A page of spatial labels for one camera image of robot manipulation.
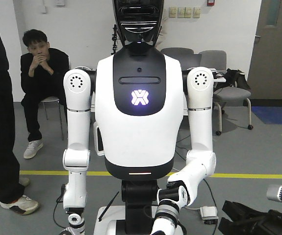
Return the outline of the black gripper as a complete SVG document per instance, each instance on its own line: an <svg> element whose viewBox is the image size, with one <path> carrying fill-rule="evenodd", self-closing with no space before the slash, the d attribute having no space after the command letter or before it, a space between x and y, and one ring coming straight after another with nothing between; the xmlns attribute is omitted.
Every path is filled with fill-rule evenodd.
<svg viewBox="0 0 282 235"><path fill-rule="evenodd" d="M270 185L267 189L268 200L282 203L282 185ZM256 222L253 217L261 216L261 212L241 203L225 201L222 211L231 220L222 217L218 230L224 235L282 235L282 212L269 210Z"/></svg>

